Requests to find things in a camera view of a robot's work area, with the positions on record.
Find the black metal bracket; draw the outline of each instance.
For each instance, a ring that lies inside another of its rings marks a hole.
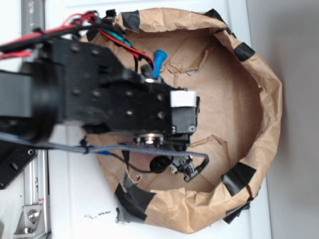
[[[36,154],[35,148],[0,141],[0,190],[6,189]]]

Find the brown paper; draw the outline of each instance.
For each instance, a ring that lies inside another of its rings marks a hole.
[[[182,174],[141,174],[114,158],[98,155],[98,159],[113,192],[128,174],[136,186],[156,193],[145,211],[145,223],[193,233],[256,197],[277,152],[282,85],[258,54],[243,62],[236,58],[234,48],[241,42],[217,19],[155,8],[140,11],[140,21],[140,32],[127,30],[126,38],[150,56],[157,49],[167,52],[161,72],[165,82],[197,91],[201,98],[198,128],[189,150],[207,153],[210,163],[186,183]],[[121,15],[116,25],[124,28]],[[123,48],[99,34],[93,43],[110,47],[126,67],[133,68],[134,61]],[[109,135],[88,138],[96,146],[130,141]],[[131,153],[130,162],[147,170],[153,157]],[[232,197],[221,175],[239,161],[257,172]],[[195,165],[200,162],[194,159]]]

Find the bolt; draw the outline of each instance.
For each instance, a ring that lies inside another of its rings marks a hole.
[[[157,99],[159,101],[163,101],[164,100],[164,95],[163,94],[158,94]]]
[[[92,91],[92,95],[96,98],[100,98],[101,97],[101,93],[98,90],[93,90]]]
[[[31,232],[30,227],[22,228],[22,233],[28,234],[30,232]]]
[[[92,55],[93,56],[98,56],[99,55],[99,51],[97,49],[93,49],[92,50]]]
[[[32,221],[35,222],[38,217],[39,217],[39,212],[37,210],[31,210],[28,212],[28,218]]]
[[[80,89],[80,87],[78,87],[78,86],[73,87],[72,93],[73,93],[75,96],[78,96],[79,94],[81,94],[81,89]]]
[[[161,120],[164,119],[165,118],[165,114],[162,111],[158,112],[158,118],[161,119]]]
[[[126,115],[127,116],[132,116],[133,115],[133,111],[131,111],[131,110],[126,111]]]
[[[80,51],[80,47],[79,47],[79,45],[76,44],[76,43],[72,43],[72,44],[70,45],[70,48],[71,48],[71,50],[72,50],[73,52],[79,52],[79,51]]]
[[[193,126],[193,125],[191,125],[191,126],[188,128],[188,130],[189,130],[190,132],[195,132],[196,127]]]
[[[132,96],[133,96],[133,91],[127,90],[127,91],[125,92],[125,95],[126,95],[127,97],[132,97]]]

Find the gray wall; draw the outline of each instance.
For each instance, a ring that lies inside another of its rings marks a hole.
[[[247,0],[253,48],[284,86],[267,176],[273,239],[319,238],[319,1]]]

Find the red wire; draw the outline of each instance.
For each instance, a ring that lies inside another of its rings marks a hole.
[[[135,48],[132,48],[132,47],[129,47],[128,45],[124,44],[123,42],[120,42],[118,41],[117,39],[113,38],[112,36],[110,36],[109,34],[106,34],[104,31],[100,30],[99,29],[99,32],[104,36],[106,37],[107,39],[110,39],[111,41],[113,41],[114,43],[116,44],[119,44],[120,46],[122,46],[123,48],[125,48],[128,52],[130,52],[135,58],[138,58],[140,55],[144,56],[145,58],[147,58],[151,64],[152,64],[152,67],[154,69],[154,61],[153,59],[148,56],[147,54],[141,52],[141,51],[138,51],[137,49]]]
[[[65,26],[66,23],[68,23],[68,22],[70,21],[70,19],[74,18],[75,16],[83,16],[83,14],[80,14],[80,13],[72,14],[71,16],[69,16],[69,17],[62,23],[62,26]]]
[[[76,14],[74,14],[72,16],[75,16],[75,15],[81,15],[81,17],[80,17],[81,21],[85,21],[85,20],[91,21],[92,19],[95,19],[95,14],[92,13],[92,12],[89,12],[89,13],[86,13],[86,14],[76,13]],[[41,36],[42,34],[49,34],[49,33],[54,33],[54,32],[58,32],[58,31],[70,29],[70,28],[75,28],[75,26],[73,24],[69,24],[69,25],[64,25],[64,24],[65,23],[63,23],[61,26],[59,26],[57,28],[54,28],[54,29],[51,29],[51,30],[46,30],[43,33],[42,32],[34,32],[34,33],[29,34],[29,35],[22,36],[21,38],[19,38],[17,40],[14,40],[14,41],[11,41],[11,42],[9,42],[9,43],[7,43],[5,45],[2,45],[2,46],[11,45],[11,44],[15,44],[15,43],[18,43],[18,42],[21,42],[21,41],[33,39],[33,38]]]
[[[14,40],[12,42],[9,42],[5,45],[2,45],[2,46],[6,46],[6,45],[11,45],[11,44],[15,44],[15,43],[19,43],[21,41],[25,41],[25,40],[29,40],[29,39],[32,39],[32,38],[35,38],[35,37],[39,37],[41,36],[42,34],[49,34],[49,33],[54,33],[54,32],[59,32],[59,31],[63,31],[63,30],[66,30],[66,29],[70,29],[70,28],[75,28],[75,25],[74,24],[68,24],[68,25],[65,25],[71,18],[75,17],[75,16],[81,16],[80,19],[76,19],[74,20],[74,22],[78,25],[82,25],[82,22],[85,21],[85,20],[88,20],[91,24],[94,24],[95,23],[95,18],[96,18],[96,15],[93,13],[93,12],[88,12],[86,14],[80,14],[80,13],[75,13],[71,16],[69,16],[64,22],[63,24],[60,26],[60,27],[57,27],[57,28],[54,28],[54,29],[51,29],[51,30],[46,30],[44,32],[34,32],[32,34],[29,34],[29,35],[26,35],[26,36],[23,36],[17,40]],[[99,32],[105,36],[106,38],[110,39],[111,41],[113,41],[114,43],[122,46],[125,50],[127,50],[129,53],[131,53],[135,58],[138,58],[139,56],[143,56],[144,58],[147,58],[150,62],[151,62],[151,65],[154,69],[154,61],[153,59],[148,56],[147,54],[141,52],[141,51],[138,51],[132,47],[129,47],[127,46],[126,44],[118,41],[117,39],[113,38],[112,36],[106,34],[104,31],[100,30],[99,29]],[[0,55],[0,60],[3,60],[3,59],[7,59],[7,58],[13,58],[13,57],[28,57],[28,56],[31,56],[31,53],[30,52],[27,52],[27,51],[19,51],[19,52],[11,52],[11,53],[5,53],[3,55]]]
[[[17,52],[10,52],[0,55],[0,60],[9,59],[9,58],[16,58],[16,57],[28,57],[31,56],[32,53],[28,51],[17,51]]]

